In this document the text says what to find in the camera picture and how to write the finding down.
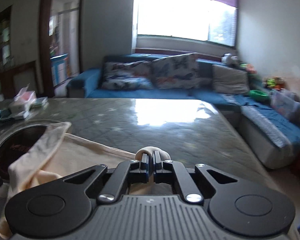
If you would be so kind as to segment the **cream knitted garment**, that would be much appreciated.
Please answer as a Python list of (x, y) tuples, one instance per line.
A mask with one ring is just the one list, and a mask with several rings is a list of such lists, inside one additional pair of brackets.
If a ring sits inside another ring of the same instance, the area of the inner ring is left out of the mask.
[(3, 212), (14, 195), (68, 176), (97, 164), (115, 168), (127, 160), (141, 160), (142, 155), (158, 151), (162, 160), (170, 155), (160, 148), (147, 146), (130, 153), (68, 133), (69, 122), (49, 124), (39, 140), (21, 157), (8, 165), (10, 182), (0, 186), (0, 239), (9, 239), (11, 231)]

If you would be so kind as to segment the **black round induction cooktop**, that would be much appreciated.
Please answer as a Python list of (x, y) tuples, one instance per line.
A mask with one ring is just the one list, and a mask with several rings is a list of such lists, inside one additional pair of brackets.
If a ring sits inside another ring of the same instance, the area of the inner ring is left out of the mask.
[(47, 125), (31, 124), (16, 128), (0, 139), (0, 179), (8, 183), (8, 167), (27, 153), (45, 133)]

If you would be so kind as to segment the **blue corner sofa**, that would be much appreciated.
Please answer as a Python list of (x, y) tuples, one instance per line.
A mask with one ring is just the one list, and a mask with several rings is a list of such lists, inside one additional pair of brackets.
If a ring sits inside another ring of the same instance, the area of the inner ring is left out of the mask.
[(133, 98), (133, 99), (196, 99), (212, 104), (238, 128), (240, 135), (251, 147), (261, 163), (270, 169), (290, 164), (300, 154), (300, 108), (295, 121), (289, 121), (271, 105), (271, 94), (266, 102), (253, 100), (248, 94), (217, 93), (212, 87), (212, 66), (198, 59), (201, 83), (193, 89), (158, 89), (153, 80), (152, 90), (107, 90), (101, 88), (103, 68), (106, 62), (152, 61), (168, 56), (141, 54), (110, 55), (102, 66), (90, 68), (74, 77), (67, 84), (70, 98)]

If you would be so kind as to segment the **teal hairbrush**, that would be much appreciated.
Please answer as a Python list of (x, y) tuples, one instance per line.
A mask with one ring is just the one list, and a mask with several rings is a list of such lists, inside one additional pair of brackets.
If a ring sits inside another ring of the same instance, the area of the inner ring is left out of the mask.
[(0, 122), (7, 122), (14, 120), (14, 116), (9, 109), (0, 110)]

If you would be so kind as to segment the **pink tissue box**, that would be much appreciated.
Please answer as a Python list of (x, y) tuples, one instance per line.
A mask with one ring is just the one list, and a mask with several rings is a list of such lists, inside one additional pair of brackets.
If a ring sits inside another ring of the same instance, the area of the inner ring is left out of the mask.
[(18, 94), (13, 98), (13, 102), (9, 104), (9, 110), (11, 113), (20, 113), (28, 111), (31, 104), (37, 99), (36, 92), (34, 90), (28, 90), (29, 85), (19, 90)]

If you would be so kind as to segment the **clear plastic storage box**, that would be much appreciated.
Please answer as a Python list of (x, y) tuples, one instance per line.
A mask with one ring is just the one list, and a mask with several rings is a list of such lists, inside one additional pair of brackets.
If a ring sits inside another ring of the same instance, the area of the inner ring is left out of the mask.
[(271, 94), (271, 107), (289, 121), (295, 121), (298, 117), (300, 100), (290, 90), (276, 90)]

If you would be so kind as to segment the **green plastic bowl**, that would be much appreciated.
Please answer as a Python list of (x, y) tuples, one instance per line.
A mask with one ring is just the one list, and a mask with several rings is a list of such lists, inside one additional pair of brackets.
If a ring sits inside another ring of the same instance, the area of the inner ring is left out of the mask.
[(249, 96), (258, 102), (266, 102), (269, 100), (269, 95), (261, 90), (252, 89), (249, 91)]

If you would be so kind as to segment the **grey plain cushion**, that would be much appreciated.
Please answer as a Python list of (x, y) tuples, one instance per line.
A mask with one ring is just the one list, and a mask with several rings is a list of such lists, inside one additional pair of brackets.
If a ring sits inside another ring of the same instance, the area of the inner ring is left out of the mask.
[(212, 66), (212, 87), (217, 93), (248, 94), (250, 91), (247, 72), (226, 66)]

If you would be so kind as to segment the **green and orange plush toys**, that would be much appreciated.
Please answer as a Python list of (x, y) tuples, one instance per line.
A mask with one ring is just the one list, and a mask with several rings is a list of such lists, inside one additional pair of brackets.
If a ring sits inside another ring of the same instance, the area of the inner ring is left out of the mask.
[(267, 89), (282, 90), (285, 89), (285, 81), (282, 77), (264, 77), (262, 79), (262, 86)]

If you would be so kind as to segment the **blue white toy box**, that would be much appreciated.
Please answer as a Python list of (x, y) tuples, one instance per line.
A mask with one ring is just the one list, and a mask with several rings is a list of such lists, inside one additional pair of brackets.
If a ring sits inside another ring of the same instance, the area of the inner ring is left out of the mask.
[(52, 82), (54, 87), (57, 87), (58, 85), (62, 84), (68, 78), (68, 58), (69, 54), (62, 54), (53, 56), (50, 59)]

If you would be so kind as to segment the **butterfly pillow lying flat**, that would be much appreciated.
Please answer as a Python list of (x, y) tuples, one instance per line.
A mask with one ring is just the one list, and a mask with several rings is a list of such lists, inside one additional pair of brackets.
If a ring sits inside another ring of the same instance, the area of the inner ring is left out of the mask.
[(101, 88), (107, 90), (152, 90), (152, 70), (149, 61), (106, 62)]

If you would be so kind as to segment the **butterfly pillow standing upright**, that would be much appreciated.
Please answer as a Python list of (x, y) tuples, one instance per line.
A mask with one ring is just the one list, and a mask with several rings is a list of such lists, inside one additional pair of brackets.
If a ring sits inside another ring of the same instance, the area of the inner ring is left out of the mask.
[(158, 89), (199, 88), (201, 78), (197, 54), (181, 54), (152, 61), (153, 80)]

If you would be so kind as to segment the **white plush toy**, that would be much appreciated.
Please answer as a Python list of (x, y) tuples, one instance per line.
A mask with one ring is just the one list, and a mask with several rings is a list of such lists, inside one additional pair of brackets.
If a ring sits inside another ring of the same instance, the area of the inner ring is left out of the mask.
[(240, 64), (239, 58), (231, 53), (225, 53), (222, 57), (222, 63), (228, 67), (238, 67)]

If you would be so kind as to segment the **window with frame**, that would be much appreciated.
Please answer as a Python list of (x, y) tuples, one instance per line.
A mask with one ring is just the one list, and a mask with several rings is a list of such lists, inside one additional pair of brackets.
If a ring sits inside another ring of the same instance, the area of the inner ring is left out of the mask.
[(139, 0), (138, 35), (234, 47), (238, 0)]

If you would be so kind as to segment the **dark wooden door frame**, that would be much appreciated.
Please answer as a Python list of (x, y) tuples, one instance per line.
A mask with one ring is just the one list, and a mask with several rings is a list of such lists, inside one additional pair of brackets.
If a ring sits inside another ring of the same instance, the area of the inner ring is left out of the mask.
[[(40, 0), (38, 44), (43, 94), (53, 98), (67, 93), (66, 85), (83, 72), (81, 53), (81, 16), (83, 0)], [(53, 86), (53, 56), (69, 54), (68, 78)]]

